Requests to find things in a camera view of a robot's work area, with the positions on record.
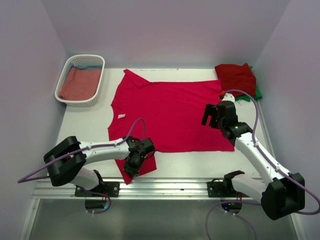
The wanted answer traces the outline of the light blue folded shirt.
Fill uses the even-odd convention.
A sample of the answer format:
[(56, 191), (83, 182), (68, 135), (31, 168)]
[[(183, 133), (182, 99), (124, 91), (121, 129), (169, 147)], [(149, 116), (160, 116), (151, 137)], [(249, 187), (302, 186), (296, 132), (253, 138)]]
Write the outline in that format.
[(87, 65), (87, 64), (75, 65), (74, 63), (71, 63), (70, 67), (75, 68), (77, 70), (84, 70), (84, 71), (102, 69), (102, 65)]

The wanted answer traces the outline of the dark red folded shirt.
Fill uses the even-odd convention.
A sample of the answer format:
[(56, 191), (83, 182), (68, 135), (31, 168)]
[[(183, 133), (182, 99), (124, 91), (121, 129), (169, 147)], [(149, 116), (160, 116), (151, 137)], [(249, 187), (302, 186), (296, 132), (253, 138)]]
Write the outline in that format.
[(240, 90), (244, 86), (244, 81), (251, 77), (251, 70), (247, 63), (243, 65), (219, 64), (214, 67), (214, 70), (220, 80), (221, 89), (225, 92)]

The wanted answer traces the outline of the green folded shirt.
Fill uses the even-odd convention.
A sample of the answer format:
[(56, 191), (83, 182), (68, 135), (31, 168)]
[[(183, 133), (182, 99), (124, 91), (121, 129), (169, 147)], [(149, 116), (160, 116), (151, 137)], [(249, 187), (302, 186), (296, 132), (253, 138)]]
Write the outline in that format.
[(240, 87), (240, 90), (249, 94), (254, 100), (260, 100), (263, 96), (258, 87), (257, 78), (253, 72), (253, 66), (249, 66), (251, 71), (251, 76), (248, 80), (244, 80), (244, 86)]

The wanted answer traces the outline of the crimson red t-shirt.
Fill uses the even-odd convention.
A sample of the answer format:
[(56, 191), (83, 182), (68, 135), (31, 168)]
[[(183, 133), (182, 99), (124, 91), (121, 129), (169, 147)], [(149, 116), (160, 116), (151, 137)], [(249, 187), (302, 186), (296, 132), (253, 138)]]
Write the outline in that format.
[(221, 131), (201, 124), (206, 104), (220, 102), (221, 81), (150, 82), (125, 69), (111, 103), (110, 140), (150, 138), (156, 151), (234, 152)]

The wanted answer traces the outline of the white perforated plastic basket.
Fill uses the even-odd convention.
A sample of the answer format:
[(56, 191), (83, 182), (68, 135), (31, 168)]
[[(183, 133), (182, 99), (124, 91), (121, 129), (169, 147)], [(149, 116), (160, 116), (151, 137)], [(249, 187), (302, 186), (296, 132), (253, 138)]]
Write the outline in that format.
[(105, 59), (95, 54), (77, 54), (64, 64), (54, 96), (72, 107), (94, 106), (103, 81)]

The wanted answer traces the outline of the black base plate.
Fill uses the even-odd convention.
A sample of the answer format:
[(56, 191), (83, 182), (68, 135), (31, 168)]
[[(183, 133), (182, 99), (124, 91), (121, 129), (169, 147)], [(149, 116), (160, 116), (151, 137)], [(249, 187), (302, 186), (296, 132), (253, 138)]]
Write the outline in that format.
[(237, 198), (237, 197), (248, 198), (248, 196), (243, 193), (227, 190), (224, 183), (216, 179), (212, 181), (208, 181), (206, 183), (206, 186), (207, 186), (207, 195), (209, 198)]
[(91, 190), (83, 190), (77, 186), (74, 195), (76, 197), (103, 197), (107, 195), (110, 198), (117, 198), (119, 196), (120, 183), (118, 181), (104, 181), (97, 187)]

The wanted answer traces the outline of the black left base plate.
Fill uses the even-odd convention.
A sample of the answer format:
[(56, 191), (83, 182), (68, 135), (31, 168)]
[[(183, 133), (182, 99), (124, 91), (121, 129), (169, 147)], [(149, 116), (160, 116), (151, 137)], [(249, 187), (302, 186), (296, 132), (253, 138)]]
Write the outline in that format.
[(107, 195), (110, 198), (117, 198), (119, 196), (120, 183), (118, 181), (104, 181), (97, 187), (91, 190), (83, 190), (77, 186), (74, 195), (76, 197), (103, 197)]

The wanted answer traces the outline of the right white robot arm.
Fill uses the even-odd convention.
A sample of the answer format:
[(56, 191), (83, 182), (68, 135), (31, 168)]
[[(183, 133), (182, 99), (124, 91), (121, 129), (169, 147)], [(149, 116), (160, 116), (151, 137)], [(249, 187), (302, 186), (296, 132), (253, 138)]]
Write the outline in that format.
[(305, 208), (303, 176), (300, 173), (292, 174), (260, 145), (249, 125), (238, 120), (232, 101), (207, 104), (201, 124), (220, 130), (223, 137), (250, 161), (262, 178), (255, 180), (242, 170), (225, 174), (222, 189), (227, 196), (242, 193), (256, 200), (271, 220)]

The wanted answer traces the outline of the salmon pink folded shirt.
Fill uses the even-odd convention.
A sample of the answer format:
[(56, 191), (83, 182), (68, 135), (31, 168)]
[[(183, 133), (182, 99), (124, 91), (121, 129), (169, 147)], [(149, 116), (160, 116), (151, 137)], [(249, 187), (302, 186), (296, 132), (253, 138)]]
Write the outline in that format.
[(67, 101), (85, 101), (92, 98), (100, 82), (101, 69), (78, 70), (71, 67), (58, 97)]

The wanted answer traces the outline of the aluminium mounting rail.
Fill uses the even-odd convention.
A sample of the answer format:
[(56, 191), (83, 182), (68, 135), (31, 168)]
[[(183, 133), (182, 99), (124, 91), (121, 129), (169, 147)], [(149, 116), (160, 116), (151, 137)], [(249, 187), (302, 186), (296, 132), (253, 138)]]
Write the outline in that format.
[[(114, 200), (205, 200), (209, 198), (208, 185), (211, 178), (135, 178), (125, 184), (120, 178), (104, 178), (106, 182), (118, 182)], [(36, 182), (32, 199), (71, 200), (76, 187), (72, 184), (54, 187), (48, 179)]]

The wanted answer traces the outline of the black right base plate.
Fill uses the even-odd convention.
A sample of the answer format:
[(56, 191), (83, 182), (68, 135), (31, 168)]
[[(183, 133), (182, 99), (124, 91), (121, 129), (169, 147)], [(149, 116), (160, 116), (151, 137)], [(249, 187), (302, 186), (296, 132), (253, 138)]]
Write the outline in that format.
[(208, 181), (206, 183), (206, 186), (207, 186), (207, 195), (209, 198), (237, 198), (237, 197), (248, 198), (248, 196), (243, 193), (227, 190), (224, 183), (216, 179), (212, 181)]

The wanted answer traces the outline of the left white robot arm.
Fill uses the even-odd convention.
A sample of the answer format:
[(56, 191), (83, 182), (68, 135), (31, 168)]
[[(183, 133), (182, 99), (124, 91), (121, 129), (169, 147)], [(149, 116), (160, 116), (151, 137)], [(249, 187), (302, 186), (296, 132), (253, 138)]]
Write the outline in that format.
[(47, 152), (43, 160), (52, 186), (73, 184), (96, 197), (107, 193), (106, 184), (97, 170), (89, 170), (84, 165), (123, 160), (124, 173), (135, 177), (155, 151), (150, 138), (140, 140), (128, 136), (107, 142), (83, 142), (69, 136)]

